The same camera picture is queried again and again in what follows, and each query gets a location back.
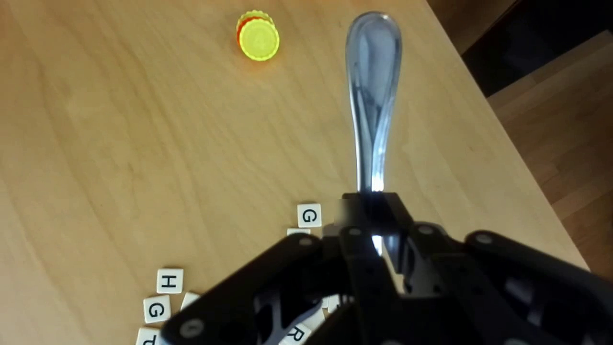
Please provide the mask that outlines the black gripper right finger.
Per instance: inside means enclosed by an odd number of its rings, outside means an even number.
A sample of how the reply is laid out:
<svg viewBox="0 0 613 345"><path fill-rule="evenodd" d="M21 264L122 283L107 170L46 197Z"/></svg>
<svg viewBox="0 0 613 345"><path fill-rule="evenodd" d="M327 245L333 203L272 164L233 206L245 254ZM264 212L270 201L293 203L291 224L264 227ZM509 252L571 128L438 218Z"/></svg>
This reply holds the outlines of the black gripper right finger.
<svg viewBox="0 0 613 345"><path fill-rule="evenodd" d="M463 241L417 222L385 193L387 241L417 300L452 300L481 345L613 345L613 289L603 277L490 229Z"/></svg>

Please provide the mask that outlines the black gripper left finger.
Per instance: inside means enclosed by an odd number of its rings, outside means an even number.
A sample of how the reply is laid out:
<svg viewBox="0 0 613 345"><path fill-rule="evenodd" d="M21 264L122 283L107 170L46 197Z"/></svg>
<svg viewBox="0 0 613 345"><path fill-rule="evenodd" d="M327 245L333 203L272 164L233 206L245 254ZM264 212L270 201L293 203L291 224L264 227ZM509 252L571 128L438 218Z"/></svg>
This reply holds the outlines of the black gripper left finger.
<svg viewBox="0 0 613 345"><path fill-rule="evenodd" d="M391 273L402 268L410 214L387 191L343 197L345 218L316 237L293 233L163 323L168 345L278 345L327 296L341 304L304 345L383 345L402 337Z"/></svg>

